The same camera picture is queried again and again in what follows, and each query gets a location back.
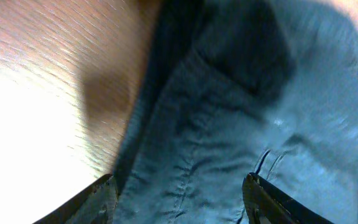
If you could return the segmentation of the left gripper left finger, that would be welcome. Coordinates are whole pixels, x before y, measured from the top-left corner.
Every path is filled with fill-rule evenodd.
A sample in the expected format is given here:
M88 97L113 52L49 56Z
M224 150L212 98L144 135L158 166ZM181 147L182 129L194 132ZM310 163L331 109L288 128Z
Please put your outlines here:
M105 174L34 224L108 224L116 205L116 181Z

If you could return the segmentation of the navy blue shorts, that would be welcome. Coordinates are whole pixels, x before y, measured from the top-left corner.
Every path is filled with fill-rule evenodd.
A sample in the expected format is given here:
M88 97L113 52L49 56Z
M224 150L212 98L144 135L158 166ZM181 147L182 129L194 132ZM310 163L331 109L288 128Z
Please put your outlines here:
M114 222L247 223L250 172L358 223L358 32L313 1L166 1Z

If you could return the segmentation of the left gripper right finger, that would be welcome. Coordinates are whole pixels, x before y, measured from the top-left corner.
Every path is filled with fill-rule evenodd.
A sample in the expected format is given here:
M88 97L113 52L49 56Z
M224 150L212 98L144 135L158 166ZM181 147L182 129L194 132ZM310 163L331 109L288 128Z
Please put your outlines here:
M254 172L242 183L242 198L250 224L333 224Z

